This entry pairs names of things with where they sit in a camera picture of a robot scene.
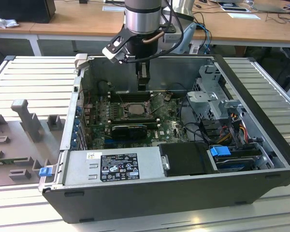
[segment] power supply label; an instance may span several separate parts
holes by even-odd
[[[101,156],[102,182],[135,179],[140,179],[136,153]]]

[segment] aluminum profile table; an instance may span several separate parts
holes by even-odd
[[[241,58],[227,58],[226,61],[290,144],[290,97],[257,63]],[[0,231],[136,232],[148,230],[152,232],[290,232],[290,185],[269,191],[251,205],[73,225],[62,220],[37,190],[37,185],[19,186],[18,189],[11,187],[0,189]]]
[[[15,99],[27,99],[39,120],[49,115],[65,119],[75,71],[74,57],[15,57],[0,65],[0,115],[19,120],[11,110]]]

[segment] blue clip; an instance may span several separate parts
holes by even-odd
[[[42,177],[42,176],[52,176],[52,170],[53,170],[52,167],[40,168],[39,176],[40,177]]]
[[[215,146],[210,149],[212,156],[230,156],[231,152],[227,146]]]

